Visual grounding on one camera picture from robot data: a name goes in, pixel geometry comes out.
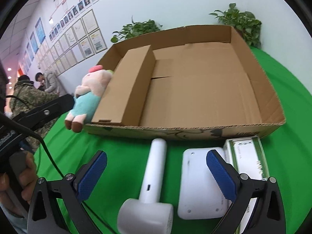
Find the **person's left hand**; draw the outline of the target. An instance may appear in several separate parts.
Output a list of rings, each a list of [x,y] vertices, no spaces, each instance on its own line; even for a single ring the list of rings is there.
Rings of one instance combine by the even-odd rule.
[[[28,217],[37,179],[33,154],[1,152],[1,206],[9,213]]]

